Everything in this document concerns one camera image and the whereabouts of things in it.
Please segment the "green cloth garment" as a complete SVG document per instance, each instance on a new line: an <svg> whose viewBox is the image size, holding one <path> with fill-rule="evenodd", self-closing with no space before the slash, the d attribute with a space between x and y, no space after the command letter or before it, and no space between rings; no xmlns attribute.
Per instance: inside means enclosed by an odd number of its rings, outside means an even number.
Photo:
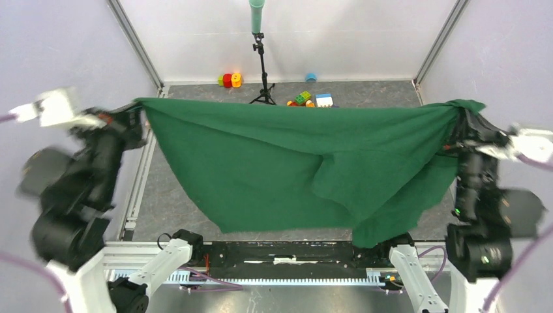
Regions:
<svg viewBox="0 0 553 313"><path fill-rule="evenodd" d="M289 108L138 98L187 196L223 233L349 228L356 246L414 229L456 177L443 148L474 100Z"/></svg>

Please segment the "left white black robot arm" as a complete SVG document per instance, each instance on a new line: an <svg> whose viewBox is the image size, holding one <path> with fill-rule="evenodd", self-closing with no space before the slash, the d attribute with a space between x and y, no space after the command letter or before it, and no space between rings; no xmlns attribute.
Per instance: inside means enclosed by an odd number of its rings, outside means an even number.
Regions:
<svg viewBox="0 0 553 313"><path fill-rule="evenodd" d="M39 202L31 230L38 257L67 293L73 312L145 312L150 297L178 268L205 257L201 235L179 230L140 270L113 282L104 274L104 232L126 151L145 145L142 105L116 110L49 109L38 106L40 124L62 127L83 144L68 153L36 152L23 167L20 192Z"/></svg>

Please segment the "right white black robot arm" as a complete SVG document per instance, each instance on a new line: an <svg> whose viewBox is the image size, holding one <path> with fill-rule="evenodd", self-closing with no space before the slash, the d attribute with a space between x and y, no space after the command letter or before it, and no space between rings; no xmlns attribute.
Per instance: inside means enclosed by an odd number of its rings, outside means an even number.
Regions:
<svg viewBox="0 0 553 313"><path fill-rule="evenodd" d="M538 225L545 207L529 190L500 188L502 160L552 169L552 132L513 125L502 130L467 109L443 149L458 159L455 206L458 224L449 224L444 264L450 268L449 302L438 295L409 237L377 247L378 261L393 266L415 312L493 312L504 284L530 254L515 257L511 241L544 241Z"/></svg>

